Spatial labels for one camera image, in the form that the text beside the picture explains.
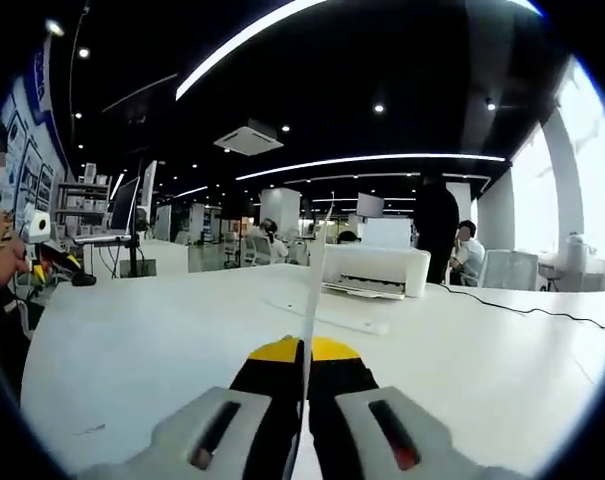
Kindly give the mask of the person's left hand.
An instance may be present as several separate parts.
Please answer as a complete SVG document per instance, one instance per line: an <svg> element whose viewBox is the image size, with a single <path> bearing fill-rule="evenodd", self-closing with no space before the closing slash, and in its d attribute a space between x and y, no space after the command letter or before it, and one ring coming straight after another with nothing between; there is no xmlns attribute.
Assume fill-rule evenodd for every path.
<svg viewBox="0 0 605 480"><path fill-rule="evenodd" d="M0 219L0 287L5 287L15 273L28 273L23 240L10 225Z"/></svg>

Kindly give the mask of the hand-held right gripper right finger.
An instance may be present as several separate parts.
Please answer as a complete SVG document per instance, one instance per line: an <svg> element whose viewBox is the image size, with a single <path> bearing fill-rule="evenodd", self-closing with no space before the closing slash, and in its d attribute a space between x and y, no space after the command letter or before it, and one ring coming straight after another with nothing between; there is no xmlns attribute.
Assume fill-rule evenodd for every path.
<svg viewBox="0 0 605 480"><path fill-rule="evenodd" d="M381 387L352 347L311 343L309 429L325 479L510 479L459 452L449 429L396 387Z"/></svg>

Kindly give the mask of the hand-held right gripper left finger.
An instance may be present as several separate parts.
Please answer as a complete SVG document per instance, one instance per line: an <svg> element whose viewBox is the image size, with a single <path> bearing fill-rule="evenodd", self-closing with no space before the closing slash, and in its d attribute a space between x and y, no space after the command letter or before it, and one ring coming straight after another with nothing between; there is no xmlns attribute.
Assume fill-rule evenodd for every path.
<svg viewBox="0 0 605 480"><path fill-rule="evenodd" d="M304 343L251 352L227 388L212 387L159 422L150 444L81 479L282 479L301 424Z"/></svg>

